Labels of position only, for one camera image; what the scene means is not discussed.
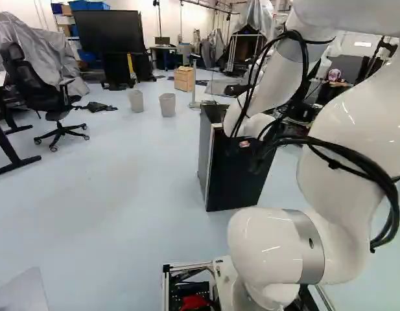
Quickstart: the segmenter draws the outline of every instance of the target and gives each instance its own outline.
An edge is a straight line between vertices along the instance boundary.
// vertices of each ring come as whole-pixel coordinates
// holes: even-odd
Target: light blue floor
[[[197,79],[210,78],[198,70]],[[166,78],[138,84],[146,111],[136,114],[128,91],[90,87],[83,104],[119,108],[70,113],[64,124],[86,122],[90,141],[65,137],[55,154],[50,141],[35,146],[32,138],[54,124],[34,113],[18,120],[33,129],[9,136],[21,157],[43,159],[0,177],[0,285],[38,266],[51,311],[157,311],[161,265],[226,255],[233,211],[205,212],[196,177],[200,118],[187,107],[191,93],[174,90]],[[197,86],[197,100],[211,98],[204,89]],[[176,93],[175,118],[161,116],[158,97],[165,92]],[[279,150],[259,206],[307,207],[295,179],[299,152]],[[0,166],[6,163],[0,150]],[[384,204],[374,228],[386,212]],[[327,290],[338,310],[400,310],[400,234],[371,256],[356,281]],[[361,307],[366,298],[368,307]]]

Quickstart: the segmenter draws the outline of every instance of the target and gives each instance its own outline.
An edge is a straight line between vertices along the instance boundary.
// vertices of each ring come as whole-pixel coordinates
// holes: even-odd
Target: white trash can
[[[163,117],[175,116],[175,94],[164,93],[159,97]]]
[[[138,89],[133,89],[128,93],[129,101],[130,101],[130,109],[133,112],[142,112],[143,111],[143,94]]]

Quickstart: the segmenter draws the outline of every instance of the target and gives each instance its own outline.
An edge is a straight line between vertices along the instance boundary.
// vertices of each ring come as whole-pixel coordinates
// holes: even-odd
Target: table
[[[5,76],[6,76],[6,72],[0,71],[0,110],[1,110],[1,113],[3,114],[3,117],[6,121],[6,123],[11,128],[10,130],[5,131],[5,134],[8,135],[8,134],[28,130],[28,129],[32,128],[32,125],[17,126],[17,124],[14,121],[14,118],[12,117],[11,112],[6,108],[5,103],[3,101]]]
[[[178,49],[176,47],[162,47],[162,46],[157,46],[157,47],[150,47],[149,48],[151,51],[151,55],[152,55],[152,62],[156,62],[156,51],[160,51],[163,50],[163,66],[165,71],[168,71],[168,67],[167,67],[167,54],[170,51],[177,51]]]
[[[2,95],[2,92],[3,92],[3,86],[5,83],[5,75],[6,75],[6,73],[4,71],[0,72],[0,96]],[[32,125],[17,127],[16,123],[14,122],[14,119],[12,118],[11,114],[8,112],[7,108],[5,107],[5,105],[2,101],[2,97],[0,98],[0,109],[4,114],[5,120],[7,121],[8,125],[11,127],[11,130],[6,131],[6,132],[4,132],[0,127],[0,147],[3,149],[6,156],[9,158],[9,160],[11,160],[11,164],[8,164],[8,165],[0,168],[0,175],[1,175],[6,172],[10,172],[11,170],[15,170],[16,168],[24,167],[25,165],[39,161],[39,160],[41,160],[41,156],[37,155],[35,157],[29,157],[26,159],[19,158],[19,156],[17,155],[17,152],[12,147],[10,141],[8,140],[8,138],[6,138],[6,134],[16,133],[19,131],[26,130],[27,128],[32,128]]]

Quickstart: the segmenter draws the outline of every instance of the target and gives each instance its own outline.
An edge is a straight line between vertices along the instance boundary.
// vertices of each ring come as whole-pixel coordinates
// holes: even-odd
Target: black cabinet
[[[201,107],[198,179],[208,212],[256,205],[275,154],[258,174],[250,172],[259,141],[226,137],[222,120],[227,108],[214,104]]]

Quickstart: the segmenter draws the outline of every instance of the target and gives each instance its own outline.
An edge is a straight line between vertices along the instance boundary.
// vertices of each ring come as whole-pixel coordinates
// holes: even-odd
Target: cable bundle
[[[285,111],[282,113],[280,118],[275,121],[267,124],[260,132],[257,139],[260,139],[264,132],[268,129],[268,133],[265,135],[264,141],[260,148],[257,151],[256,157],[253,161],[253,165],[251,170],[259,170],[259,168],[265,163],[265,158],[271,154],[274,150],[279,148],[280,146],[286,146],[288,144],[306,144],[317,156],[319,156],[324,161],[329,163],[329,167],[331,169],[342,169],[346,172],[350,172],[360,178],[364,178],[366,180],[370,180],[378,186],[380,186],[381,190],[384,192],[388,201],[390,202],[390,212],[386,219],[386,223],[383,228],[379,232],[379,234],[370,241],[370,251],[372,253],[375,252],[375,249],[379,246],[385,245],[391,242],[397,231],[399,229],[400,224],[400,208],[399,208],[399,197],[397,188],[394,185],[395,180],[392,180],[391,177],[385,172],[383,168],[381,168],[376,162],[371,160],[370,158],[360,154],[359,152],[346,148],[345,146],[340,146],[338,144],[329,143],[327,141],[322,141],[320,139],[316,139],[313,137],[300,137],[297,135],[279,135],[279,130],[281,126],[281,121],[288,115],[291,109],[296,105],[300,104],[300,102],[305,98],[305,83],[307,81],[307,75],[309,70],[309,59],[308,59],[308,51],[307,51],[307,42],[302,38],[301,34],[297,30],[287,30],[284,33],[280,34],[276,39],[268,42],[261,50],[260,53],[257,54],[253,61],[252,68],[250,72],[253,72],[254,66],[256,65],[256,61],[258,56],[262,55],[262,59],[266,58],[270,48],[274,43],[283,40],[285,38],[290,38],[299,42],[301,47],[301,55],[302,55],[302,79],[301,84],[289,104],[286,105]],[[257,73],[260,72],[263,61],[259,64],[257,68]],[[244,106],[242,107],[241,114],[235,123],[235,126],[231,132],[230,137],[236,137],[241,124],[243,122],[244,117],[247,114],[248,108],[250,107],[250,102],[252,101],[253,92],[257,84],[258,74],[256,73],[253,84],[252,75],[249,75],[248,84],[251,86],[249,90],[247,90],[246,99],[244,101]],[[333,151],[334,153],[344,157],[348,161],[354,163],[356,166],[360,168],[360,170],[355,170],[353,168],[347,167],[337,160],[331,159],[327,157],[325,154],[321,153],[317,147],[322,147]]]

